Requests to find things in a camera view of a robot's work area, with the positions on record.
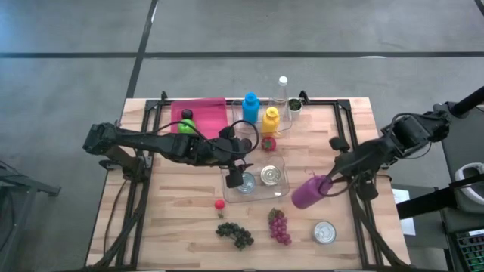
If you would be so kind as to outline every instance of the yellow bottle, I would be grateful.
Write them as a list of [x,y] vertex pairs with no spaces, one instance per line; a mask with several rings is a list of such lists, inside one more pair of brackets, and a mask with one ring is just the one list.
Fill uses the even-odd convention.
[[275,107],[269,107],[262,117],[261,133],[264,136],[270,136],[278,131],[279,126],[279,112]]

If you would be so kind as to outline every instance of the concrete floor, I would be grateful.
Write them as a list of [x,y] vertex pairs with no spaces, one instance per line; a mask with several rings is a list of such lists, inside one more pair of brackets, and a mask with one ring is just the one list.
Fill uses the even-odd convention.
[[[4,0],[2,52],[136,52],[151,0]],[[147,51],[483,51],[472,0],[167,0]],[[123,59],[0,58],[0,159],[62,186],[39,196],[15,270],[83,265],[105,171],[81,146],[89,126],[119,118],[135,63]],[[482,58],[144,60],[135,97],[270,95],[286,75],[292,95],[370,97],[377,125],[422,113],[482,86]],[[394,165],[398,184],[449,182],[438,144]],[[440,253],[410,250],[418,267]]]

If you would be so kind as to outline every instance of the white bottle cap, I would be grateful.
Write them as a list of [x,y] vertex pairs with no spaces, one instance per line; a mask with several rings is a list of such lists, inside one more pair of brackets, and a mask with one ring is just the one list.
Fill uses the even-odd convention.
[[279,78],[279,85],[281,85],[281,86],[287,85],[287,77],[285,77],[285,76],[280,77]]

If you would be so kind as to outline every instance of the metal can lid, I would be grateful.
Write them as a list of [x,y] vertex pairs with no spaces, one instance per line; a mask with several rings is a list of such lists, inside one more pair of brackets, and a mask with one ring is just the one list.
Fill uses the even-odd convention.
[[268,165],[260,172],[260,179],[265,185],[276,185],[281,179],[281,170],[273,165]]
[[336,239],[336,230],[330,222],[321,221],[315,226],[314,237],[322,244],[329,244]]
[[256,178],[250,173],[242,173],[242,180],[244,183],[237,187],[241,193],[252,193],[256,188]]

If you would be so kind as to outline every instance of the potted plant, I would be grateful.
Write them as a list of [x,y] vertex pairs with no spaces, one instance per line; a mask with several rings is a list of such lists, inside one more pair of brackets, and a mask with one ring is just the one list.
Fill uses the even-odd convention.
[[292,120],[296,120],[299,118],[299,114],[301,110],[303,110],[303,103],[299,98],[291,98],[289,99],[289,110],[290,110],[290,118]]

